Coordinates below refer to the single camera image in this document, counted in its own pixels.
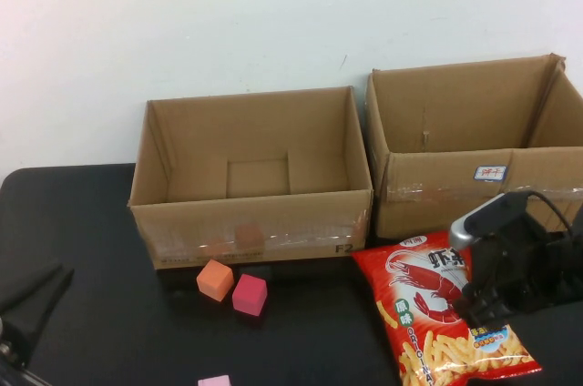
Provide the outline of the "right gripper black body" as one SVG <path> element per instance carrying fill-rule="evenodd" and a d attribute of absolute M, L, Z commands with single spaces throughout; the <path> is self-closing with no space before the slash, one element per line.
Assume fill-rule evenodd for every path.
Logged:
<path fill-rule="evenodd" d="M 502 300 L 509 314 L 538 310 L 548 301 L 555 272 L 547 250 L 551 236 L 530 216 L 472 217 L 470 283 L 486 302 Z"/>

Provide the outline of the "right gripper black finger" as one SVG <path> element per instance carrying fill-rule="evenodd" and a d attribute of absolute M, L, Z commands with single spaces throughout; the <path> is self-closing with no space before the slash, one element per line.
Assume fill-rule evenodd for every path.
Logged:
<path fill-rule="evenodd" d="M 455 311 L 463 319 L 486 319 L 488 304 L 477 294 L 472 283 L 466 283 L 455 300 Z"/>
<path fill-rule="evenodd" d="M 507 325 L 509 309 L 502 300 L 479 300 L 473 306 L 473 322 L 477 328 L 499 330 Z"/>

